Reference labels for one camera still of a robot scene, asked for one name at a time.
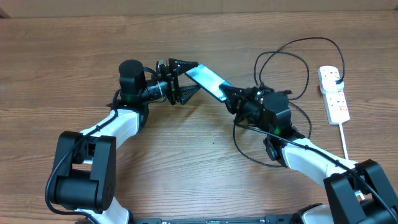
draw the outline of white power strip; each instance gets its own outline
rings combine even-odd
[[[338,69],[333,66],[320,67],[318,70],[318,77],[320,82],[319,87],[323,95],[323,101],[325,102],[329,124],[339,126],[344,156],[348,159],[343,123],[348,121],[350,117],[343,91],[344,82],[336,84],[336,81],[340,79],[340,74]]]

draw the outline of wooden table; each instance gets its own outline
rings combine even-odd
[[[351,159],[374,159],[398,190],[398,13],[301,12],[183,16],[0,20],[0,223],[73,223],[44,203],[60,133],[105,118],[119,88],[118,66],[134,58],[154,67],[169,57],[207,64],[234,86],[254,86],[259,53],[302,37],[328,37],[342,48],[351,120],[344,125]],[[343,156],[337,126],[326,119],[317,69],[341,68],[330,43],[308,40],[287,48],[310,66],[298,100],[313,121],[312,141]],[[267,85],[305,84],[302,63],[271,60]],[[182,77],[182,84],[191,83]],[[307,134],[307,120],[293,112]],[[205,91],[185,106],[150,105],[146,127],[118,149],[116,197],[136,217],[261,217],[327,203],[304,175],[257,165],[237,152],[225,106]],[[238,131],[250,156],[267,158],[264,136]]]

